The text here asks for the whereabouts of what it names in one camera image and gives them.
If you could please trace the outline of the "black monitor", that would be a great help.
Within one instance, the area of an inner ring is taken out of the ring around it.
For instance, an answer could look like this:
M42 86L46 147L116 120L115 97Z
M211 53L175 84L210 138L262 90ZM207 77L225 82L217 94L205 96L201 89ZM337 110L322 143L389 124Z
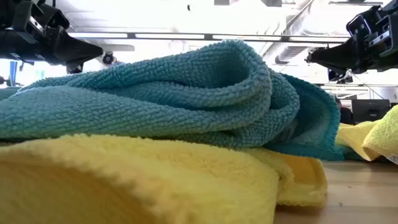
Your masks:
M351 100L353 120L356 123L376 121L390 110L389 100Z

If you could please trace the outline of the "person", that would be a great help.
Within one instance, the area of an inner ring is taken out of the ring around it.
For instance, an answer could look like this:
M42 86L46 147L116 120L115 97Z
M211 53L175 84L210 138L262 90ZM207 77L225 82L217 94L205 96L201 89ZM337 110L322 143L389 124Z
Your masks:
M349 108L343 107L341 101L336 98L336 103L338 104L340 110L340 123L344 124L354 124L353 114Z

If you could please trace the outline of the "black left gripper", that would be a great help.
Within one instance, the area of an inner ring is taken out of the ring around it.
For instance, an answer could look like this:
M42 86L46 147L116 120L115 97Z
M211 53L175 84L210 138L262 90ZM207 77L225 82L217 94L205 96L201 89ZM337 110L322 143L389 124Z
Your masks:
M41 2L46 0L0 0L0 58L62 63L68 74L81 73L83 63L101 56L103 49L69 36L61 26L40 25Z

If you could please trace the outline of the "small black round device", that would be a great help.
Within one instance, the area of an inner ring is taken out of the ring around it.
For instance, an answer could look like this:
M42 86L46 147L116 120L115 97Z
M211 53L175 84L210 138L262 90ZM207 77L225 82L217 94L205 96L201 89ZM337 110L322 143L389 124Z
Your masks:
M101 62L104 65L112 65L117 62L117 58L114 56L113 52L105 52L101 58Z

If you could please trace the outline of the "teal microfiber towel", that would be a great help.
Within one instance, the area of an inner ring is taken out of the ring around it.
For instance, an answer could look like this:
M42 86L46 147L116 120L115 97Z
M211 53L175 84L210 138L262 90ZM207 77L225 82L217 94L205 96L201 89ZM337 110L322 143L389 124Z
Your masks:
M364 159L351 147L348 146L340 146L341 151L343 153L344 160L348 161L364 161Z

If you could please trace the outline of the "blue microfiber towel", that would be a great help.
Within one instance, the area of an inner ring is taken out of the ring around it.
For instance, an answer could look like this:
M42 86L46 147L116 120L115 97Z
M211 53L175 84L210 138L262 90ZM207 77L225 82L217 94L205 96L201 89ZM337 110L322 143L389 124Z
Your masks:
M234 40L42 79L0 100L0 139L13 141L110 134L340 161L339 123L330 94Z
M20 86L11 86L7 88L0 88L0 101L9 98L10 96L16 94L21 89Z

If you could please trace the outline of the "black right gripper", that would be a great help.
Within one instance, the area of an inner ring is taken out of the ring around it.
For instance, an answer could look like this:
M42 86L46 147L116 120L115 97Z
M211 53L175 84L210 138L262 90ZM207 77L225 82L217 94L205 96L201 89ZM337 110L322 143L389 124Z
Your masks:
M373 6L359 14L374 16L371 35L355 34L335 47L311 50L305 58L307 63L329 68L329 82L353 83L348 69L385 71L398 68L398 0L391 0L385 6Z

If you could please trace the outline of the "yellow microfiber towel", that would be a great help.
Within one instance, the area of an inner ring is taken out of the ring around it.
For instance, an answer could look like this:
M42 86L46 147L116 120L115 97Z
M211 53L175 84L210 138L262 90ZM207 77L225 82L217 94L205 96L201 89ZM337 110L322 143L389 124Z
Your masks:
M356 125L341 123L335 145L351 147L365 161L384 157L398 165L398 105L377 121L365 121Z
M0 224L272 224L320 206L316 159L181 141L63 136L0 146Z

